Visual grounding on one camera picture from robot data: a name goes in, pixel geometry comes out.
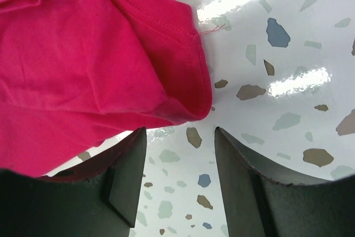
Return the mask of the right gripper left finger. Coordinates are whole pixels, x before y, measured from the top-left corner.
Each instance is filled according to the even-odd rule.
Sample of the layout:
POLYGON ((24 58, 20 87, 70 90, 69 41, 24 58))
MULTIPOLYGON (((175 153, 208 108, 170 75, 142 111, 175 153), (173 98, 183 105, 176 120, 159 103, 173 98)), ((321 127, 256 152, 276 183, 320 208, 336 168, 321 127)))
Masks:
POLYGON ((128 236, 135 226, 146 129, 53 177, 1 171, 2 236, 128 236))

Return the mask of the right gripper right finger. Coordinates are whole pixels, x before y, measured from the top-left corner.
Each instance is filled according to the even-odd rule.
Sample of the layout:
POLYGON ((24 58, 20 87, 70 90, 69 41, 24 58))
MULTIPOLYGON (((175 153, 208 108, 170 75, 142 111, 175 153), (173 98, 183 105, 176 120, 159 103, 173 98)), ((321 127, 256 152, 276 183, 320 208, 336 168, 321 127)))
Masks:
POLYGON ((284 167, 215 129, 229 236, 353 236, 354 176, 329 181, 284 167))

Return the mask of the pink t shirt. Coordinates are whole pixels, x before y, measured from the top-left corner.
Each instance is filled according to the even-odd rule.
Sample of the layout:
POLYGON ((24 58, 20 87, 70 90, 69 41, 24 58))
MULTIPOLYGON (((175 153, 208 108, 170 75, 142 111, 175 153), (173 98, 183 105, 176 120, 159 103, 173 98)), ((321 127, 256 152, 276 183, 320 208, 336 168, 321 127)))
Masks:
POLYGON ((204 119, 212 90, 176 0, 1 0, 1 168, 39 177, 126 130, 204 119))

